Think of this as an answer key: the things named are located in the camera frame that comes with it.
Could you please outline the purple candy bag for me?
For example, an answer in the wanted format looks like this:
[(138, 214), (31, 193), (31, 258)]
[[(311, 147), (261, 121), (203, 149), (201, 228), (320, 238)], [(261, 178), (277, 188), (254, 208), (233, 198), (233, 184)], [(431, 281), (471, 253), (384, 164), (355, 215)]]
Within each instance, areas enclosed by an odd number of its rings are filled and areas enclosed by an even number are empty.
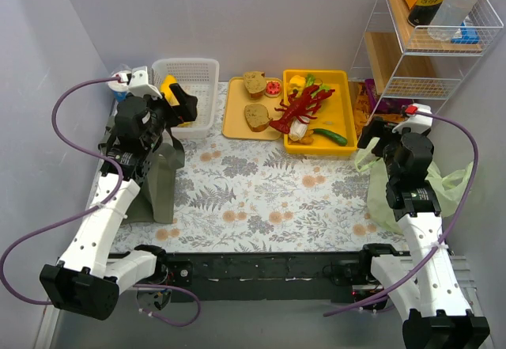
[(412, 104), (411, 99), (382, 98), (376, 91), (376, 84), (369, 78), (364, 81), (370, 112), (376, 111), (380, 114), (398, 114), (404, 106)]

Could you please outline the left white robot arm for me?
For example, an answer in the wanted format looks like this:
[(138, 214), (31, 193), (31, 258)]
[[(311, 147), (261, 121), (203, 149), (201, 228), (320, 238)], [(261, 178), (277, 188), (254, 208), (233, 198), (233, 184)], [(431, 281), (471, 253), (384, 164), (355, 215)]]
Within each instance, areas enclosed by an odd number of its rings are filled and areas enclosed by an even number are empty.
[(172, 220), (176, 171), (184, 166), (185, 154), (179, 140), (166, 143), (163, 134), (195, 121), (198, 99), (179, 84), (169, 88), (177, 105), (170, 105), (163, 95), (130, 94), (108, 120), (98, 145), (104, 163), (92, 212), (82, 219), (58, 263), (45, 265), (40, 272), (56, 308), (103, 321), (119, 295), (137, 282), (160, 285), (168, 280), (162, 248), (139, 245), (113, 264), (108, 256), (129, 212), (159, 223)]

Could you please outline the clear water bottle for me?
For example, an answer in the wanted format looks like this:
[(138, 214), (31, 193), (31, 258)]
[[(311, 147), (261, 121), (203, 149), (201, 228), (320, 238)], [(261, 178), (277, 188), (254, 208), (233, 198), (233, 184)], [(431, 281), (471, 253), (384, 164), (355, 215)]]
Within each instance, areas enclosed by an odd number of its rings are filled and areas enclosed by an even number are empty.
[(438, 41), (449, 41), (478, 0), (444, 0), (432, 19), (427, 33)]

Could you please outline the olive green canvas bag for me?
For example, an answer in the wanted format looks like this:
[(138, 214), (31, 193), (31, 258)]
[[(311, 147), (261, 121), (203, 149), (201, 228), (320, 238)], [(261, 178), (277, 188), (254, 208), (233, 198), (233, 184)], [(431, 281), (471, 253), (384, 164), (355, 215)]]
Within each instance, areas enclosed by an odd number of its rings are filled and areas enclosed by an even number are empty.
[(144, 172), (141, 191), (127, 210), (125, 223), (173, 222), (175, 206), (176, 171), (185, 165), (182, 143), (171, 132), (164, 133), (161, 145), (149, 157), (149, 170)]

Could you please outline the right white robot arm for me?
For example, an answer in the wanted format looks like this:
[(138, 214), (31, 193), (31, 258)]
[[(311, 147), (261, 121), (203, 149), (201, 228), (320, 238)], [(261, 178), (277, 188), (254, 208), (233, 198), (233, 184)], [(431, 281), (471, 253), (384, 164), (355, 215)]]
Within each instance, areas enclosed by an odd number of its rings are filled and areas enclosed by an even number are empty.
[(458, 284), (444, 242), (439, 201), (427, 180), (434, 146), (431, 119), (403, 123), (374, 118), (358, 146), (379, 141), (372, 152), (386, 165), (386, 201), (408, 243), (413, 270), (393, 254), (373, 253), (371, 273), (402, 317), (407, 348), (479, 348), (489, 336), (485, 317), (474, 314)]

